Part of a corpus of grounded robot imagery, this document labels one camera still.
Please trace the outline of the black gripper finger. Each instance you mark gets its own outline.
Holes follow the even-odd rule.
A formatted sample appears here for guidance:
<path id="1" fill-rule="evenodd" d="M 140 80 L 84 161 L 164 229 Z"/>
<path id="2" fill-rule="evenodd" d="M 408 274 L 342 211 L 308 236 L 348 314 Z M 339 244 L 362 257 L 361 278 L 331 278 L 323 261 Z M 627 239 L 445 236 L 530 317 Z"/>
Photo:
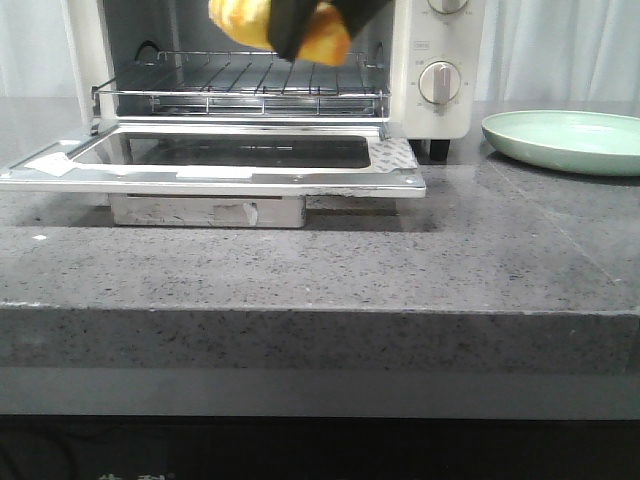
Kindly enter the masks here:
<path id="1" fill-rule="evenodd" d="M 268 41 L 287 61 L 333 61 L 334 6 L 326 1 L 272 1 Z"/>
<path id="2" fill-rule="evenodd" d="M 389 3 L 390 0 L 335 0 L 333 6 L 342 16 L 350 37 L 354 39 Z"/>

